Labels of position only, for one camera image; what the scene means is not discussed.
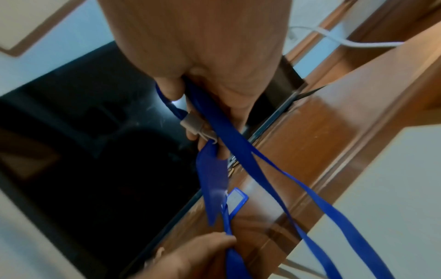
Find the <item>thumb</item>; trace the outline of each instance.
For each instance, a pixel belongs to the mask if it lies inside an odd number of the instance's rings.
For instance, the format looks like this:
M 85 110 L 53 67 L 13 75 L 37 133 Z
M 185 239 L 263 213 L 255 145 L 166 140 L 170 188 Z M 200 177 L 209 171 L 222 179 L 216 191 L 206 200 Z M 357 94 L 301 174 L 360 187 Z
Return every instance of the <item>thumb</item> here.
M 164 96 L 170 101 L 182 98 L 185 84 L 181 78 L 154 78 Z

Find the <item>lanyard clip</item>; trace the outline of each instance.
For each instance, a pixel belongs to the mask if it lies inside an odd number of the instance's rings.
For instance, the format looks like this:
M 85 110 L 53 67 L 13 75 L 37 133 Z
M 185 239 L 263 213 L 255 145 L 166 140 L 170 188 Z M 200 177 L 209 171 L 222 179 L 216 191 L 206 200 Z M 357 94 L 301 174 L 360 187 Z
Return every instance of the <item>lanyard clip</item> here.
M 212 139 L 213 144 L 217 143 L 217 135 L 213 130 L 204 128 L 205 121 L 198 115 L 189 112 L 183 120 L 181 120 L 181 126 L 189 130 L 194 135 L 199 135 L 206 141 Z

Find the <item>white cable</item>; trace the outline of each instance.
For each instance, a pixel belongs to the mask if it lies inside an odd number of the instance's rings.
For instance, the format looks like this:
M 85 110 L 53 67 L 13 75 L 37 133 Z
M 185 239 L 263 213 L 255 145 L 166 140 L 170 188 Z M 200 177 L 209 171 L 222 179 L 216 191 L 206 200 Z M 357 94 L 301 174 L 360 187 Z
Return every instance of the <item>white cable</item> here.
M 357 43 L 357 42 L 353 42 L 350 40 L 346 40 L 346 39 L 342 39 L 342 38 L 338 38 L 336 36 L 334 36 L 331 32 L 329 32 L 326 29 L 323 29 L 321 27 L 311 27 L 311 26 L 301 26 L 301 25 L 295 25 L 295 26 L 290 26 L 289 29 L 292 28 L 301 28 L 301 29 L 308 29 L 308 30 L 312 30 L 315 31 L 317 33 L 320 33 L 328 38 L 330 38 L 331 40 L 340 43 L 341 45 L 344 46 L 348 46 L 348 47 L 356 47 L 356 48 L 375 48 L 375 47 L 397 47 L 397 46 L 401 46 L 402 44 L 404 44 L 404 42 L 385 42 L 385 43 Z

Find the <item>hand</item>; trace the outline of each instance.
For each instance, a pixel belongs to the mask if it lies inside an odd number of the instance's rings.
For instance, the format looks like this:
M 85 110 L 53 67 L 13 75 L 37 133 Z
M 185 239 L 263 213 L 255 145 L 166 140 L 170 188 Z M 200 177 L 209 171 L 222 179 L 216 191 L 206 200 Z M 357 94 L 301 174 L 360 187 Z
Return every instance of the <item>hand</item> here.
M 210 271 L 218 278 L 219 270 L 209 270 L 207 265 L 212 263 L 216 255 L 235 243 L 236 238 L 225 233 L 210 233 L 196 237 L 173 253 L 162 256 L 157 263 L 134 279 L 185 279 L 190 275 L 191 278 L 212 278 L 213 276 L 206 276 Z
M 291 0 L 99 3 L 121 51 L 168 99 L 183 96 L 186 75 L 212 94 L 238 130 L 276 71 L 291 7 Z M 188 101 L 187 108 L 194 111 Z M 198 138 L 188 131 L 187 137 Z M 199 139 L 199 150 L 204 145 Z M 221 146 L 219 158 L 228 157 Z

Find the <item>blue ribbon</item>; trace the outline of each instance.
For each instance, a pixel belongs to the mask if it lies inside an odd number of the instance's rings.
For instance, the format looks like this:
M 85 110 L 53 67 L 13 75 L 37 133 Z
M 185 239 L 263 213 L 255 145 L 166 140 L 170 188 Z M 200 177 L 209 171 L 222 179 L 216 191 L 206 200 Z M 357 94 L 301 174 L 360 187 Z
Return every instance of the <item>blue ribbon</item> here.
M 267 178 L 263 174 L 259 165 L 253 157 L 253 154 L 263 159 L 266 163 L 271 165 L 273 168 L 278 170 L 280 173 L 294 180 L 306 193 L 312 198 L 312 200 L 320 207 L 320 209 L 328 215 L 328 217 L 340 228 L 343 235 L 348 240 L 352 249 L 359 255 L 359 257 L 365 262 L 367 267 L 371 270 L 377 279 L 393 279 L 392 273 L 389 271 L 387 266 L 378 256 L 378 254 L 373 250 L 369 243 L 363 238 L 363 236 L 357 231 L 357 229 L 352 225 L 352 223 L 337 209 L 335 209 L 328 202 L 323 200 L 319 195 L 317 195 L 312 189 L 307 187 L 301 181 L 297 180 L 295 177 L 279 169 L 274 163 L 272 163 L 267 157 L 260 153 L 251 143 L 249 143 L 231 124 L 229 119 L 224 115 L 221 109 L 217 106 L 214 100 L 206 93 L 203 89 L 193 84 L 188 78 L 183 78 L 186 84 L 186 96 L 190 99 L 196 110 L 198 110 L 211 124 L 213 130 L 216 132 L 217 136 L 222 139 L 226 147 L 236 156 L 242 167 L 248 172 L 248 174 L 253 177 L 259 184 L 264 188 L 281 206 L 285 214 L 288 216 L 289 222 L 295 227 L 301 238 L 308 245 L 309 249 L 313 255 L 317 258 L 326 275 L 330 279 L 341 279 L 341 275 L 335 267 L 334 263 L 327 256 L 327 254 L 318 246 L 309 236 L 296 224 L 296 222 L 291 217 L 288 208 L 283 203 L 280 196 L 277 194 L 272 185 L 268 182 Z M 161 96 L 159 88 L 157 87 L 158 94 Z M 161 100 L 171 107 L 174 105 L 168 101 L 163 95 Z M 177 111 L 178 109 L 170 108 L 172 112 L 180 119 L 182 117 L 182 112 Z M 226 210 L 226 203 L 222 207 L 222 215 L 224 220 L 224 229 L 227 233 L 231 234 L 231 228 L 228 217 L 228 210 Z M 243 263 L 240 255 L 232 250 L 227 251 L 227 277 L 232 278 L 251 278 L 246 272 L 245 265 Z M 242 277 L 235 277 L 234 274 L 239 274 Z

